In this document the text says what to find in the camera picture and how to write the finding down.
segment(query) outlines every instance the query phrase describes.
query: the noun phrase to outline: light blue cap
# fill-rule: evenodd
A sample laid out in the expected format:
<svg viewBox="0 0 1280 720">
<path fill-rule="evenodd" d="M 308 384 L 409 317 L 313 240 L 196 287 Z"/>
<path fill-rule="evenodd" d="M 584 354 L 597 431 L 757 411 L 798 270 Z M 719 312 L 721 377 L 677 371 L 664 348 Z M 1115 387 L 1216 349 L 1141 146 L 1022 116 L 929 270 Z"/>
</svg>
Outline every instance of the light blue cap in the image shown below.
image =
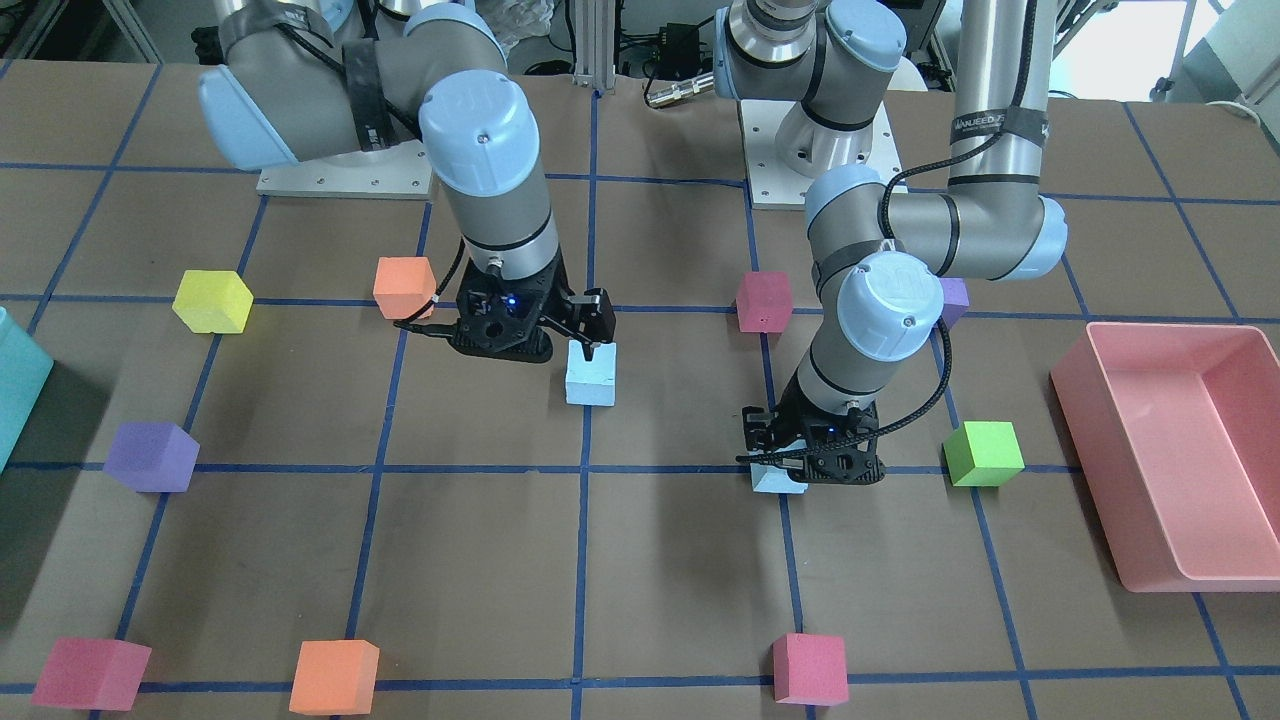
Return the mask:
<svg viewBox="0 0 1280 720">
<path fill-rule="evenodd" d="M 850 190 L 873 182 L 881 182 L 879 173 L 860 163 L 838 165 L 820 174 L 809 186 L 809 192 L 804 196 L 804 227 L 805 231 L 813 224 L 814 218 L 822 209 L 831 205 L 831 201 L 849 192 Z"/>
<path fill-rule="evenodd" d="M 1036 242 L 1016 268 L 996 278 L 998 282 L 1038 278 L 1052 270 L 1066 252 L 1066 213 L 1056 200 L 1041 196 L 1041 202 L 1044 204 L 1044 222 Z"/>
<path fill-rule="evenodd" d="M 261 170 L 298 164 L 284 138 L 275 132 L 230 68 L 218 65 L 201 74 L 198 95 L 209 133 L 232 165 L 242 170 Z"/>
<path fill-rule="evenodd" d="M 906 252 L 882 250 L 845 275 L 836 316 L 859 352 L 897 363 L 929 340 L 942 305 L 942 282 L 924 263 Z"/>
<path fill-rule="evenodd" d="M 716 10 L 716 53 L 712 59 L 712 74 L 716 78 L 716 95 L 728 100 L 741 100 L 733 87 L 733 69 L 728 64 L 728 37 L 724 32 L 724 17 L 728 8 Z"/>
<path fill-rule="evenodd" d="M 435 174 L 463 195 L 511 192 L 538 165 L 534 111 L 502 73 L 453 73 L 428 91 L 417 119 Z"/>
<path fill-rule="evenodd" d="M 338 28 L 347 22 L 351 9 L 355 6 L 356 0 L 324 0 L 320 4 L 320 14 L 329 23 L 329 29 L 338 32 Z"/>
<path fill-rule="evenodd" d="M 882 73 L 897 69 L 906 49 L 906 28 L 893 10 L 876 0 L 833 0 L 827 27 L 854 58 Z"/>
<path fill-rule="evenodd" d="M 494 46 L 498 47 L 498 51 L 502 53 L 503 61 L 507 60 L 507 53 L 503 51 L 502 45 L 498 44 L 498 38 L 494 37 L 493 31 L 489 29 L 484 18 L 475 12 L 475 5 L 470 3 L 436 3 L 435 5 L 428 5 L 426 8 L 413 13 L 408 20 L 404 22 L 404 36 L 408 37 L 408 35 L 417 29 L 420 24 L 431 20 L 453 20 L 479 29 L 493 41 Z"/>
</svg>

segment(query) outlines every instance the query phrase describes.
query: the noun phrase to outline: pink bin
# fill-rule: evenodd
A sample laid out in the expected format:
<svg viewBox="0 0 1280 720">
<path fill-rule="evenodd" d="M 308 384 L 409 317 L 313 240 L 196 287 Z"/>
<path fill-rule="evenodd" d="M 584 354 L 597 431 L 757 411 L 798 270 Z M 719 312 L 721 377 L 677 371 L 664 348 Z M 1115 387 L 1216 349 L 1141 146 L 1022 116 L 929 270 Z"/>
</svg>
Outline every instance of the pink bin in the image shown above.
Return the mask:
<svg viewBox="0 0 1280 720">
<path fill-rule="evenodd" d="M 1125 588 L 1280 591 L 1280 363 L 1261 331 L 1091 323 L 1052 377 Z"/>
</svg>

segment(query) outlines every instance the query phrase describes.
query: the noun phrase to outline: teal bin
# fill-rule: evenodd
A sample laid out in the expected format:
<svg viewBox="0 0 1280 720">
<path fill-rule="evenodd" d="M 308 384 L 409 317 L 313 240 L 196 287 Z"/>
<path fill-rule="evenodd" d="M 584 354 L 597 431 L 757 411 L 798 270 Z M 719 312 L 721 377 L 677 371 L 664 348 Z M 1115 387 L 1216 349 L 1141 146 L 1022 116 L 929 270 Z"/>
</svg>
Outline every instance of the teal bin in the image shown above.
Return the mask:
<svg viewBox="0 0 1280 720">
<path fill-rule="evenodd" d="M 0 307 L 0 469 L 36 406 L 54 360 Z"/>
</svg>

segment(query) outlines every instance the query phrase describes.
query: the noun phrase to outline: cube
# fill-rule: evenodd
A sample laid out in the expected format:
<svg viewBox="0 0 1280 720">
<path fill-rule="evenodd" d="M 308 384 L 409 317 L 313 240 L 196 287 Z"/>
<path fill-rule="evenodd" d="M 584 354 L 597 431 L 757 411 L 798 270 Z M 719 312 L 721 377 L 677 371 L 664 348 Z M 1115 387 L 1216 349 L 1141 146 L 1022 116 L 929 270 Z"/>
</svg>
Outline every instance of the cube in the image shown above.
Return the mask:
<svg viewBox="0 0 1280 720">
<path fill-rule="evenodd" d="M 780 452 L 786 450 L 800 450 L 804 446 L 804 441 L 797 439 L 791 445 L 780 448 Z M 776 495 L 801 495 L 804 491 L 809 489 L 809 483 L 797 483 L 792 480 L 791 475 L 787 475 L 787 471 L 782 468 L 751 462 L 751 489 L 755 492 L 769 492 Z"/>
<path fill-rule="evenodd" d="M 969 288 L 964 278 L 938 279 L 942 281 L 942 322 L 951 329 L 969 311 Z"/>
<path fill-rule="evenodd" d="M 200 443 L 173 423 L 124 423 L 102 470 L 137 492 L 183 492 Z"/>
<path fill-rule="evenodd" d="M 69 710 L 132 710 L 151 648 L 124 641 L 58 638 L 31 703 Z"/>
<path fill-rule="evenodd" d="M 849 702 L 845 638 L 787 633 L 774 641 L 773 700 L 823 707 Z"/>
<path fill-rule="evenodd" d="M 426 258 L 379 258 L 374 277 L 374 300 L 383 318 L 403 320 L 430 302 L 435 273 Z M 435 307 L 422 314 L 429 318 Z"/>
<path fill-rule="evenodd" d="M 298 653 L 289 711 L 369 715 L 374 708 L 378 648 L 366 641 L 306 641 Z"/>
<path fill-rule="evenodd" d="M 1012 423 L 961 423 L 942 452 L 956 487 L 1000 487 L 1027 468 Z"/>
<path fill-rule="evenodd" d="M 588 363 L 582 343 L 568 341 L 568 370 L 564 373 L 564 398 L 571 405 L 612 407 L 616 400 L 618 346 L 602 345 Z"/>
<path fill-rule="evenodd" d="M 173 311 L 193 333 L 242 333 L 252 306 L 253 293 L 234 270 L 187 270 L 173 299 Z"/>
<path fill-rule="evenodd" d="M 49 379 L 54 360 L 0 307 L 0 470 Z"/>
<path fill-rule="evenodd" d="M 781 333 L 791 322 L 795 301 L 786 273 L 746 273 L 737 286 L 737 329 L 744 333 Z"/>
</svg>

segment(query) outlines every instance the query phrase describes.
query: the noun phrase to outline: brown table surface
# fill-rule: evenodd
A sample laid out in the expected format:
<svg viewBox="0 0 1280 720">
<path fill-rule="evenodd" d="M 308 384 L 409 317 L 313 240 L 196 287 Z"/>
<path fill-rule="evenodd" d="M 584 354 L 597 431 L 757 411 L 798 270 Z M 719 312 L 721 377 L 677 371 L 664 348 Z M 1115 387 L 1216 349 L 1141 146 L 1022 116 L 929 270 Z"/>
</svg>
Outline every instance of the brown table surface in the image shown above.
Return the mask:
<svg viewBox="0 0 1280 720">
<path fill-rule="evenodd" d="M 1280 717 L 1280 597 L 1126 592 L 1048 382 L 1093 319 L 1280 341 L 1280 160 L 1251 123 L 1053 100 L 1066 263 L 969 283 L 948 402 L 881 442 L 884 482 L 780 498 L 733 465 L 740 413 L 820 316 L 803 215 L 746 204 L 733 104 L 521 79 L 572 282 L 620 306 L 617 406 L 584 411 L 563 343 L 481 361 L 383 320 L 376 259 L 445 266 L 449 209 L 259 197 L 209 140 L 200 72 L 0 69 L 0 302 L 58 361 L 0 475 L 0 716 L 84 716 L 28 705 L 82 635 L 154 648 L 137 719 L 288 717 L 298 644 L 343 637 L 381 648 L 379 719 L 803 717 L 768 660 L 803 626 L 847 643 L 831 720 Z M 906 164 L 946 156 L 948 95 L 887 105 Z M 243 334 L 173 314 L 193 268 L 243 274 Z M 782 336 L 736 328 L 751 269 L 791 274 Z M 925 348 L 882 416 L 937 378 Z M 959 419 L 1011 420 L 1028 471 L 948 487 Z M 188 492 L 101 471 L 132 420 L 189 428 Z"/>
</svg>

